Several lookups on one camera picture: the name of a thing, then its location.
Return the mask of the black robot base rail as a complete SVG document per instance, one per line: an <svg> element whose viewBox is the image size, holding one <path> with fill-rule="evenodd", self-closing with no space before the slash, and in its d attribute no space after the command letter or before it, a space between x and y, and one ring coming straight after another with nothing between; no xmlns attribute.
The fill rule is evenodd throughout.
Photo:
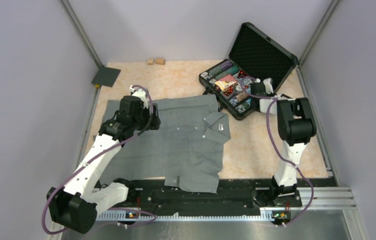
<svg viewBox="0 0 376 240"><path fill-rule="evenodd" d="M99 221L282 221L309 211L354 210L348 187L332 178L304 180L294 196L272 200L269 179L223 179L216 193L183 191L163 180L133 181L129 199L97 217Z"/></svg>

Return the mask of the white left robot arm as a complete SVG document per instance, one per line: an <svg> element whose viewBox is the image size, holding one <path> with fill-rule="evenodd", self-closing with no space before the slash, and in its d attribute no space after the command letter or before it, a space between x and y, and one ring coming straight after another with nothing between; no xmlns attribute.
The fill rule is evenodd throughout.
<svg viewBox="0 0 376 240"><path fill-rule="evenodd" d="M91 149L73 174L47 193L41 215L41 225L47 234L55 234L46 226L47 214L64 230L85 234L98 215L118 203L129 207L136 201L135 191L119 182L94 191L110 161L127 143L145 131L159 129L158 107L152 102L148 89L131 85L129 90L130 95L121 99L120 107L112 118L101 125Z"/></svg>

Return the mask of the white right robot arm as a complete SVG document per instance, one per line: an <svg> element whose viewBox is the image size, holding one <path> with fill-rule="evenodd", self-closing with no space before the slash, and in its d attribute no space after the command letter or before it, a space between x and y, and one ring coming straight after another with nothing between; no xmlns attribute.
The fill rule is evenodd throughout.
<svg viewBox="0 0 376 240"><path fill-rule="evenodd" d="M299 164L308 143L317 133L317 124L309 99L276 95L271 78L255 80L251 84L251 95L258 111L266 114L269 134L270 115L277 117L282 149L275 151L281 161L272 176L268 199L273 205L282 206L296 198Z"/></svg>

